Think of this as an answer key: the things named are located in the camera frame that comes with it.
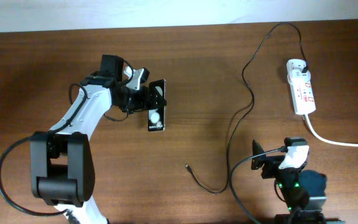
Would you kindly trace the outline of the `black Galaxy smartphone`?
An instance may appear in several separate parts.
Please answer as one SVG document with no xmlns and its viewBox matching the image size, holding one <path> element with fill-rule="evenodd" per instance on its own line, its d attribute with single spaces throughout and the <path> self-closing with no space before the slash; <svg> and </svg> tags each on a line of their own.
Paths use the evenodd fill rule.
<svg viewBox="0 0 358 224">
<path fill-rule="evenodd" d="M 149 90 L 163 91 L 165 95 L 166 80 L 161 79 L 149 84 Z M 148 126 L 149 132 L 163 131 L 165 129 L 165 107 L 148 110 Z"/>
</svg>

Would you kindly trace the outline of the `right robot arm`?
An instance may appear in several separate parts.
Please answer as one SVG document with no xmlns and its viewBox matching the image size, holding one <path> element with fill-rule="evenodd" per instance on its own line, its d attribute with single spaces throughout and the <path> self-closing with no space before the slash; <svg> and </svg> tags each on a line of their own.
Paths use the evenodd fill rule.
<svg viewBox="0 0 358 224">
<path fill-rule="evenodd" d="M 306 170 L 310 147 L 303 138 L 285 138 L 276 149 L 280 156 L 269 156 L 257 141 L 252 141 L 252 170 L 261 169 L 263 179 L 273 179 L 276 192 L 281 192 L 287 214 L 274 217 L 275 223 L 344 223 L 338 218 L 326 218 L 323 205 L 327 176 Z"/>
</svg>

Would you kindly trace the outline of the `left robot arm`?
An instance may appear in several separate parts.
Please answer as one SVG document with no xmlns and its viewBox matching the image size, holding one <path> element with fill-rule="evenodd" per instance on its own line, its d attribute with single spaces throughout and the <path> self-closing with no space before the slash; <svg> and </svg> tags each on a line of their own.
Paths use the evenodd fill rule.
<svg viewBox="0 0 358 224">
<path fill-rule="evenodd" d="M 90 139 L 113 106 L 126 115 L 146 111 L 148 130 L 165 129 L 166 81 L 145 86 L 150 72 L 117 55 L 103 55 L 99 70 L 79 84 L 76 99 L 48 131 L 30 139 L 31 190 L 70 223 L 109 223 L 93 197 L 95 171 Z"/>
</svg>

